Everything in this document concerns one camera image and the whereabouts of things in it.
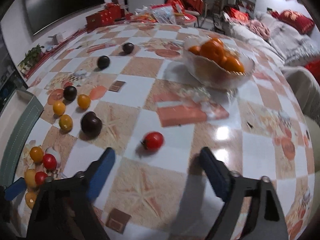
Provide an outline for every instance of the screw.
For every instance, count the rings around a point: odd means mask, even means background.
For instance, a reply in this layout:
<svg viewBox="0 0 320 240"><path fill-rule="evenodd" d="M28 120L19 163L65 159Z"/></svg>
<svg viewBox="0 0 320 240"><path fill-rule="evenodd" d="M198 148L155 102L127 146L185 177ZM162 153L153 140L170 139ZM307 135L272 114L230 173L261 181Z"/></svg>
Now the screw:
<svg viewBox="0 0 320 240"><path fill-rule="evenodd" d="M241 177L241 174L238 171L231 171L231 176L235 177L235 178L239 178Z"/></svg>
<svg viewBox="0 0 320 240"><path fill-rule="evenodd" d="M84 177L84 172L83 172L83 171L78 171L78 172L76 173L76 177L78 177L78 178Z"/></svg>
<svg viewBox="0 0 320 240"><path fill-rule="evenodd" d="M44 182L52 182L53 181L53 177L49 176L49 177L46 177L44 179Z"/></svg>
<svg viewBox="0 0 320 240"><path fill-rule="evenodd" d="M262 176L261 177L261 179L262 179L262 181L264 181L264 182L270 182L270 179L269 179L269 177L267 177L267 176Z"/></svg>

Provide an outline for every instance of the red cherry tomato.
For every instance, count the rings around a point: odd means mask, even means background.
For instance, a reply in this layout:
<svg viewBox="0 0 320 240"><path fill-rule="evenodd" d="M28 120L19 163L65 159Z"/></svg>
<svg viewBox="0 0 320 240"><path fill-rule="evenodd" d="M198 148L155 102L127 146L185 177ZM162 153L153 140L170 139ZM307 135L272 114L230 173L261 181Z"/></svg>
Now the red cherry tomato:
<svg viewBox="0 0 320 240"><path fill-rule="evenodd" d="M53 171L57 167L57 160L52 154L45 154L42 159L43 166L49 170Z"/></svg>
<svg viewBox="0 0 320 240"><path fill-rule="evenodd" d="M159 132L150 132L143 138L141 144L146 150L157 151L164 143L163 135Z"/></svg>
<svg viewBox="0 0 320 240"><path fill-rule="evenodd" d="M35 175L35 181L38 186L44 183L44 179L48 177L48 175L43 171L38 171Z"/></svg>

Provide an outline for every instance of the starfish print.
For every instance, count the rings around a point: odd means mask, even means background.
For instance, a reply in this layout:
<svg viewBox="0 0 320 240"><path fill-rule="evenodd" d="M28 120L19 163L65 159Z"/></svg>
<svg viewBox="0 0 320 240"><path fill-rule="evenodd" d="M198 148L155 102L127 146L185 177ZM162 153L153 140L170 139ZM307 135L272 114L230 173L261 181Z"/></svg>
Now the starfish print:
<svg viewBox="0 0 320 240"><path fill-rule="evenodd" d="M112 136L114 140L117 140L118 132L116 128L116 123L120 120L119 118L114 119L113 117L113 109L110 108L109 114L107 115L107 122L104 123L107 127L107 132Z"/></svg>
<svg viewBox="0 0 320 240"><path fill-rule="evenodd" d="M130 213L142 203L156 217L161 216L160 206L156 202L156 190L148 185L146 172L143 169L138 174L136 184L131 188L120 190L120 193L134 199Z"/></svg>

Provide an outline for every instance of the red pillow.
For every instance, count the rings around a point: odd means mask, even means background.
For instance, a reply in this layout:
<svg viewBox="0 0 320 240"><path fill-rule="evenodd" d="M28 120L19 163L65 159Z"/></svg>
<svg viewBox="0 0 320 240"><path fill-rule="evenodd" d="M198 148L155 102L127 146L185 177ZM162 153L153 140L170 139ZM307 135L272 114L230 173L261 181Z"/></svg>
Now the red pillow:
<svg viewBox="0 0 320 240"><path fill-rule="evenodd" d="M315 26L315 22L313 20L305 17L301 13L292 10L283 11L278 19L284 23L291 25L300 34L306 34L310 32Z"/></svg>
<svg viewBox="0 0 320 240"><path fill-rule="evenodd" d="M247 22L250 20L248 13L240 12L234 8L230 8L230 17L236 18L237 20Z"/></svg>
<svg viewBox="0 0 320 240"><path fill-rule="evenodd" d="M278 13L277 11L274 11L274 12L271 13L271 16L272 16L273 18L278 19L280 15L279 15L279 13Z"/></svg>

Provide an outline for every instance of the table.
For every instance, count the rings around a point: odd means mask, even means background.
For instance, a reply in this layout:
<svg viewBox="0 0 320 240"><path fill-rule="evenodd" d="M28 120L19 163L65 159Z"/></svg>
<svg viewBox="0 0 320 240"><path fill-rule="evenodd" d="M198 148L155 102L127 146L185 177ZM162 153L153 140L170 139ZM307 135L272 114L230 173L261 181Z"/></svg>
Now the table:
<svg viewBox="0 0 320 240"><path fill-rule="evenodd" d="M189 110L199 114L196 123L190 121L189 112L181 105L186 91L201 87L181 62L183 40L190 35L220 37L224 43L237 45L257 64L252 78L231 101L226 93L208 90L215 101L210 103L213 115L189 105ZM121 49L125 42L135 44L127 56ZM110 66L102 71L96 67L101 55L111 59ZM115 81L125 82L118 92L110 91ZM80 120L85 111L77 107L76 100L65 112L73 119L73 129L68 134L60 132L52 104L62 98L62 89L68 85L76 86L78 94L91 97L88 111L94 111L103 122L96 139L87 140L81 133ZM307 225L314 190L308 128L276 63L252 46L218 33L177 25L104 27L80 36L60 52L39 73L29 91L44 105L44 112L27 139L16 178L27 168L43 170L29 157L33 146L60 154L55 178L85 170L106 147L112 147L116 163L93 204L111 239L203 239L223 206L195 161L204 146L210 147L230 170L249 178L270 177L290 239ZM180 109L181 116L174 117L174 126L162 127L173 124L166 115L168 108ZM149 131L159 131L165 139L164 146L153 155L139 150L141 139ZM234 239L241 233L249 203L250 199L245 199ZM23 232L31 210L24 200L16 202L15 207L21 223L18 228ZM121 226L115 227L110 221Z"/></svg>

